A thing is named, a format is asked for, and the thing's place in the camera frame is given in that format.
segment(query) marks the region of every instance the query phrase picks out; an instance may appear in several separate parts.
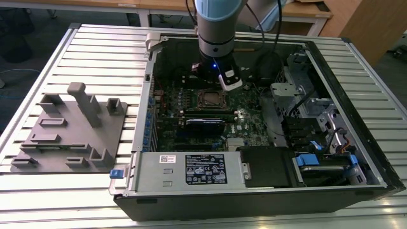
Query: wooden table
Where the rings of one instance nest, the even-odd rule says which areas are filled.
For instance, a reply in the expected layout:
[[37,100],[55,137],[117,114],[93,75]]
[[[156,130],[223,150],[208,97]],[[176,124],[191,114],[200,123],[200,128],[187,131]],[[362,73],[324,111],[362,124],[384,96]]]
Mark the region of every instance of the wooden table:
[[[0,0],[0,6],[136,13],[141,27],[151,27],[152,14],[188,16],[184,0]],[[312,24],[308,36],[319,35],[326,21],[331,17],[332,13],[320,11],[314,3],[292,2],[283,9],[283,21]]]

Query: motherboard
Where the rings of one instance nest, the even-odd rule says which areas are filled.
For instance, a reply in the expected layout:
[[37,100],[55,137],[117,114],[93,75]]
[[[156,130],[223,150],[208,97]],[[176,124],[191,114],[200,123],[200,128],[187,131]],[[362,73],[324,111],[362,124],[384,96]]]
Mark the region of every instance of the motherboard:
[[157,151],[236,151],[240,146],[268,146],[259,91],[247,85],[231,92],[199,84],[159,82]]

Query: white sticker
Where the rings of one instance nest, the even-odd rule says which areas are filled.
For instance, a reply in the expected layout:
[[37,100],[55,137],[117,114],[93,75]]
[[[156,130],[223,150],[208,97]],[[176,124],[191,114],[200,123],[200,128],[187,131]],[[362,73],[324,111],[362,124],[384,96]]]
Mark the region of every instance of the white sticker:
[[235,72],[233,72],[233,70],[229,70],[224,74],[228,78],[231,78],[235,75]]
[[127,7],[136,7],[135,4],[121,4],[121,3],[119,3],[117,5],[119,5],[119,6],[127,6]]
[[160,163],[175,163],[176,156],[175,155],[160,155]]

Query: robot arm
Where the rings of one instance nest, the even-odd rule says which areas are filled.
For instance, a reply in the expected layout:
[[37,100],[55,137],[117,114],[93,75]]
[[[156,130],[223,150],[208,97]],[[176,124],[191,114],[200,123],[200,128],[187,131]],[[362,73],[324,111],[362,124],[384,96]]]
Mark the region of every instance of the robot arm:
[[254,5],[255,14],[260,14],[258,18],[264,18],[262,23],[274,24],[278,16],[276,1],[195,0],[200,63],[192,68],[208,82],[219,80],[224,91],[231,91],[243,85],[240,70],[232,56],[236,23],[241,21],[250,26],[258,23],[254,15],[248,14],[250,11],[243,11],[244,6],[247,3]]

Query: barcode sticker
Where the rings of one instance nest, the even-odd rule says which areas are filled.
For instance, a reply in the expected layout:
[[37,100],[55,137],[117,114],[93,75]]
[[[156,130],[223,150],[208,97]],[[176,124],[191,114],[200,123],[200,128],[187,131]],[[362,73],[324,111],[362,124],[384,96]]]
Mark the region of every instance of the barcode sticker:
[[121,4],[121,3],[119,3],[117,5],[119,6],[125,6],[125,7],[136,7],[136,4]]
[[330,18],[331,16],[330,15],[323,15],[323,14],[316,14],[315,15],[318,18]]
[[175,163],[176,156],[175,155],[160,155],[160,163]]

